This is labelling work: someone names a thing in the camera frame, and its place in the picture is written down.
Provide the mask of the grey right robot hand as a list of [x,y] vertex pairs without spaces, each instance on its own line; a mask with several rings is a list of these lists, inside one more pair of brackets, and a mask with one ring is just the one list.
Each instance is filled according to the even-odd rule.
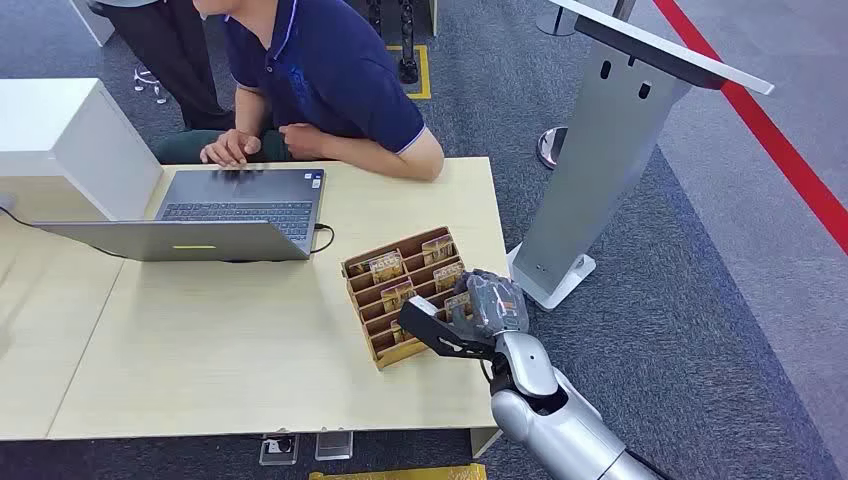
[[524,292],[511,279],[475,269],[463,272],[454,290],[460,295],[467,293],[471,307],[471,319],[464,307],[446,308],[463,338],[493,343],[497,335],[505,332],[529,332]]

